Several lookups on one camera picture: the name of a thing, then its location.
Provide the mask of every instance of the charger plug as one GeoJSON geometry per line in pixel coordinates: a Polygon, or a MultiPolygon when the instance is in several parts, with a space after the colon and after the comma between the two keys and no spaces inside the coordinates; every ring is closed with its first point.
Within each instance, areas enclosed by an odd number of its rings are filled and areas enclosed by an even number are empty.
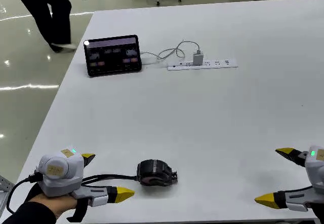
{"type": "Polygon", "coordinates": [[[201,66],[204,62],[204,54],[200,51],[197,50],[196,53],[193,54],[193,66],[201,66]]]}

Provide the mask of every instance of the black pants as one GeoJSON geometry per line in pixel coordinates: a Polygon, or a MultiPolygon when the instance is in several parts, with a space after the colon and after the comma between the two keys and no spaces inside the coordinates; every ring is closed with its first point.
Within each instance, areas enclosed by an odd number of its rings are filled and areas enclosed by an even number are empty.
{"type": "Polygon", "coordinates": [[[39,28],[40,33],[51,46],[51,43],[70,44],[70,11],[69,0],[21,0],[39,28]]]}

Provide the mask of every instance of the white table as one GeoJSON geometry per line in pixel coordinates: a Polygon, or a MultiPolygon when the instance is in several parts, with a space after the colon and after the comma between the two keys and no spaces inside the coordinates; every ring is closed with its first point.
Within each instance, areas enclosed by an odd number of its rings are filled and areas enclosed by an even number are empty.
{"type": "MultiPolygon", "coordinates": [[[[165,160],[179,175],[171,188],[112,181],[136,195],[90,208],[84,223],[313,218],[254,198],[310,185],[305,169],[274,150],[323,145],[323,10],[324,0],[280,0],[96,12],[83,40],[137,34],[142,51],[159,52],[187,39],[239,68],[151,65],[91,79],[80,43],[19,179],[42,155],[73,144],[97,154],[85,176],[134,174],[145,159],[165,160]]],[[[13,209],[27,192],[18,188],[13,209]]]]}

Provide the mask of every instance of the white cable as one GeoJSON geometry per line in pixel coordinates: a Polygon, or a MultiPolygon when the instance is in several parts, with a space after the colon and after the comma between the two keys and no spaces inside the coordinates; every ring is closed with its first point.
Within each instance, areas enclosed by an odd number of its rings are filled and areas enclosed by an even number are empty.
{"type": "Polygon", "coordinates": [[[183,43],[193,43],[193,44],[196,44],[198,46],[198,50],[200,51],[200,46],[198,43],[196,42],[192,42],[192,41],[182,41],[181,43],[179,43],[175,48],[169,48],[169,49],[165,49],[163,50],[162,52],[160,52],[159,54],[154,54],[154,53],[150,53],[150,52],[142,52],[141,54],[151,54],[153,56],[155,56],[158,60],[163,60],[163,59],[166,59],[168,57],[170,57],[172,54],[176,53],[177,57],[178,58],[185,58],[186,55],[185,53],[183,52],[183,50],[181,50],[179,47],[181,44],[183,43]],[[171,51],[169,52],[166,56],[164,57],[161,57],[161,54],[167,52],[167,51],[171,51]]]}

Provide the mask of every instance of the shiny floor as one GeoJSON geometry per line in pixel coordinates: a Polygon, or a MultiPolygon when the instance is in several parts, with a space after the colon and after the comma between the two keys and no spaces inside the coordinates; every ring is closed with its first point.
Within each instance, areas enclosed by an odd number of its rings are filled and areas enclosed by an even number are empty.
{"type": "MultiPolygon", "coordinates": [[[[76,44],[94,11],[155,6],[154,0],[70,1],[76,44]]],[[[183,0],[182,4],[239,1],[251,0],[183,0]]],[[[162,0],[161,5],[179,4],[162,0]]],[[[15,182],[73,54],[50,50],[20,0],[0,0],[0,35],[0,175],[15,182]]]]}

